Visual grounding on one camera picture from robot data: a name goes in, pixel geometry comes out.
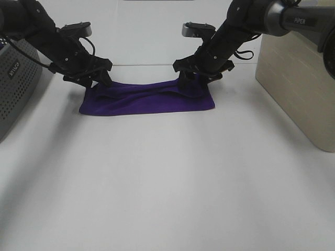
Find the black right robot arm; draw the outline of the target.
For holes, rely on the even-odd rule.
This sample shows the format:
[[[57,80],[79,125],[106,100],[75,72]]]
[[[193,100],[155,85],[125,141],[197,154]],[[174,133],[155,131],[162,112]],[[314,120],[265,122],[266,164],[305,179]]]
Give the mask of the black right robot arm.
[[[201,38],[203,43],[193,55],[176,60],[177,84],[184,87],[194,79],[205,83],[222,78],[234,67],[242,44],[260,35],[281,37],[295,31],[317,46],[323,63],[334,77],[334,7],[300,6],[299,1],[232,1],[226,20],[219,28],[209,24],[186,22],[184,37]]]

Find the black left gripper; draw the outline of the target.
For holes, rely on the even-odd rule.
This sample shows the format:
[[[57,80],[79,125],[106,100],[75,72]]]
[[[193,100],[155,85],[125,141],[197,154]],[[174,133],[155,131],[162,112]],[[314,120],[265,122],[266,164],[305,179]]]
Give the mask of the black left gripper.
[[[94,47],[89,53],[80,39],[62,36],[58,28],[51,31],[40,29],[33,33],[33,46],[51,61],[44,67],[53,73],[63,74],[64,81],[91,88],[94,78],[94,81],[111,87],[108,72],[112,62],[96,56]]]

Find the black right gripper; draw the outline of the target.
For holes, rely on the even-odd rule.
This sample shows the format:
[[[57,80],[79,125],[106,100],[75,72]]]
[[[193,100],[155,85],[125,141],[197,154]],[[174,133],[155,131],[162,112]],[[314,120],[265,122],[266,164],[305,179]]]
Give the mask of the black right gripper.
[[[178,88],[189,88],[198,75],[198,83],[202,88],[222,79],[225,63],[240,46],[251,39],[251,31],[223,23],[210,38],[201,38],[203,43],[196,52],[173,63],[175,72],[180,72],[177,80]]]

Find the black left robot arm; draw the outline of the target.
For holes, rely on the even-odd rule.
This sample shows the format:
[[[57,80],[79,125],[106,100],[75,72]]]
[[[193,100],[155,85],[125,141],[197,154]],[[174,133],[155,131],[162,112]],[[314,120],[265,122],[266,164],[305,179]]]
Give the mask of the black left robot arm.
[[[25,40],[51,62],[45,67],[64,81],[90,88],[93,82],[109,87],[112,62],[89,53],[81,44],[91,36],[90,22],[58,28],[38,1],[1,1],[1,36],[13,45]]]

